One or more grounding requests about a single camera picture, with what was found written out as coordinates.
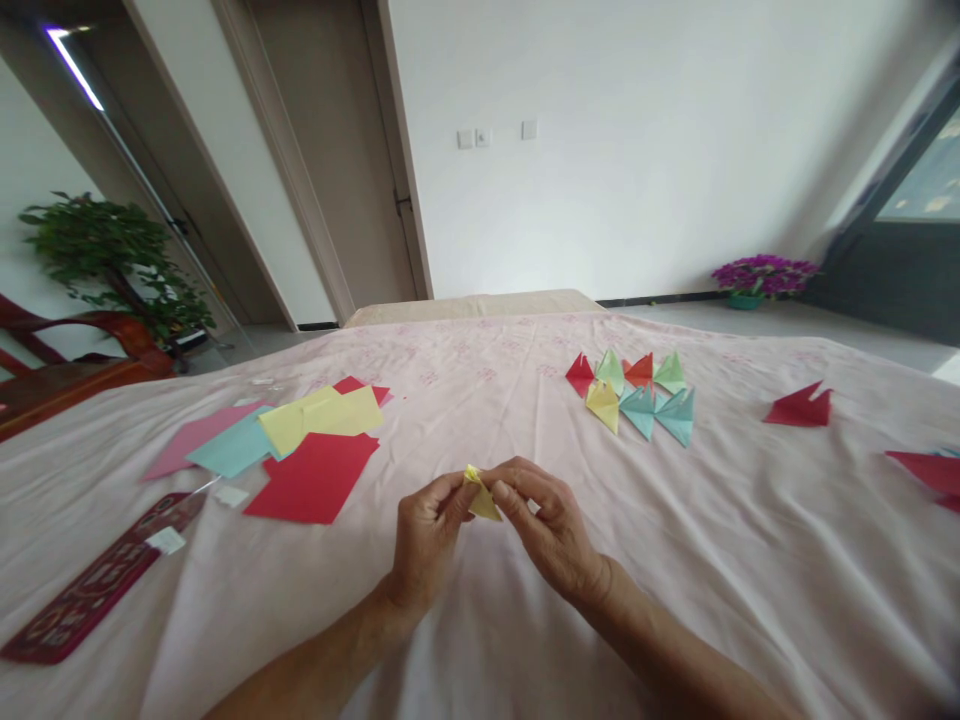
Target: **yellow origami triangle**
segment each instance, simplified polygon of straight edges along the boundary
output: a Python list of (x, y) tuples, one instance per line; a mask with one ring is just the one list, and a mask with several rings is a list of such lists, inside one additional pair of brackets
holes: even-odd
[(610, 428), (610, 432), (617, 434), (620, 425), (620, 398), (610, 387), (610, 383), (601, 380), (590, 386), (587, 390), (587, 407)]
[(470, 512), (474, 515), (485, 517), (488, 520), (503, 522), (503, 518), (500, 517), (500, 511), (497, 510), (497, 506), (493, 503), (493, 495), (490, 494), (487, 486), (480, 480), (480, 471), (473, 465), (467, 465), (467, 470), (463, 473), (463, 480), (464, 482), (472, 482), (480, 486), (480, 492), (473, 499), (473, 502), (470, 503)]

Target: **yellow origami piece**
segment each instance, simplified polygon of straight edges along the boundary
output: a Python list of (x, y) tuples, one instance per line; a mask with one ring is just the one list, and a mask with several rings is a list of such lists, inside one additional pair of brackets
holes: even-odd
[(470, 512), (479, 517), (485, 517), (488, 520), (503, 522), (503, 518), (500, 517), (500, 511), (497, 510), (497, 506), (493, 502), (493, 495), (490, 494), (487, 486), (480, 480), (480, 471), (473, 465), (467, 465), (467, 469), (463, 473), (463, 479), (465, 482), (476, 483), (480, 486), (479, 494), (473, 499), (473, 502), (470, 503)]
[(587, 407), (600, 418), (600, 421), (610, 428), (610, 432), (617, 434), (620, 425), (620, 398), (613, 391), (610, 383), (594, 383), (587, 390)]
[(338, 397), (341, 397), (340, 393), (328, 385), (276, 410), (265, 412), (257, 419), (277, 453), (286, 456), (296, 450), (307, 436), (303, 429), (304, 408), (322, 405)]
[(383, 425), (383, 413), (369, 385), (329, 402), (303, 408), (303, 429), (324, 435), (359, 435)]

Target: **floor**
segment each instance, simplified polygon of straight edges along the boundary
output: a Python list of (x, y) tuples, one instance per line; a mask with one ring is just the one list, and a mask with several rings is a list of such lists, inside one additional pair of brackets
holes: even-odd
[[(720, 301), (638, 305), (615, 308), (633, 317), (684, 325), (734, 335), (814, 336), (848, 345), (960, 385), (960, 351), (861, 320), (797, 302), (766, 303), (757, 310), (731, 310)], [(221, 340), (232, 349), (212, 343), (190, 354), (188, 374), (199, 375), (285, 350), (333, 330), (291, 333), (283, 325), (252, 325), (226, 333)]]

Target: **green plant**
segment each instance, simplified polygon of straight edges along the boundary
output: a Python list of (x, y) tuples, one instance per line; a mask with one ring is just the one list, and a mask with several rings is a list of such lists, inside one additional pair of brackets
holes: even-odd
[[(53, 194), (63, 201), (31, 205), (19, 217), (37, 228), (27, 242), (70, 297), (137, 317), (159, 342), (216, 327), (201, 292), (167, 258), (169, 235), (163, 225), (134, 203), (92, 200), (90, 193), (74, 198)], [(130, 278), (136, 278), (143, 293)]]

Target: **white wall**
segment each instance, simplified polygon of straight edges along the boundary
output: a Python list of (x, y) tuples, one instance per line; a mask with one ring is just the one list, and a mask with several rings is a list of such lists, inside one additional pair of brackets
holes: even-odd
[[(33, 247), (23, 242), (33, 234), (32, 227), (20, 222), (17, 215), (28, 205), (55, 202), (58, 198), (50, 194), (51, 190), (62, 190), (71, 195), (87, 191), (95, 195), (99, 193), (2, 58), (0, 158), (3, 158), (0, 167), (0, 292), (42, 317), (61, 318), (90, 310), (86, 303), (67, 297), (64, 288), (43, 273)], [(40, 337), (67, 359), (88, 352), (123, 356), (119, 343), (95, 328), (53, 328), (41, 333)], [(0, 347), (31, 367), (42, 364), (2, 332)]]
[(210, 0), (127, 0), (138, 11), (296, 323), (335, 320)]
[[(918, 0), (388, 6), (438, 298), (712, 289), (713, 268), (783, 244), (904, 29), (931, 47), (951, 30)], [(540, 138), (521, 142), (528, 118)], [(459, 128), (492, 147), (457, 150)]]

